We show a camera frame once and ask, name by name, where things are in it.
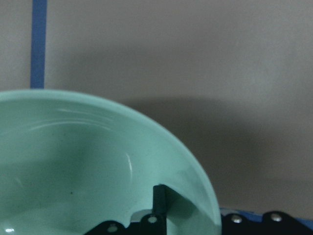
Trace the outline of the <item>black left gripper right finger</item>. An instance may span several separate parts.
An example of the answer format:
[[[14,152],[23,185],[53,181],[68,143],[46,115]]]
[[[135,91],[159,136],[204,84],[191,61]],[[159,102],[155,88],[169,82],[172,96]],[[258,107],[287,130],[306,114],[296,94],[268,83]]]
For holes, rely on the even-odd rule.
[[[280,211],[263,214],[253,220],[239,213],[222,216],[223,235],[311,235],[313,229]]]

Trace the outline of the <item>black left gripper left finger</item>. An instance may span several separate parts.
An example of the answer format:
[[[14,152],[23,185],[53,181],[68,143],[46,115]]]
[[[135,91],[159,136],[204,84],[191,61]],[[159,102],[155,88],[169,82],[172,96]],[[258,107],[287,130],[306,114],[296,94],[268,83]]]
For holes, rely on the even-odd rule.
[[[153,206],[150,210],[133,213],[127,227],[115,220],[103,221],[85,234],[87,235],[166,235],[168,206],[168,187],[153,187]]]

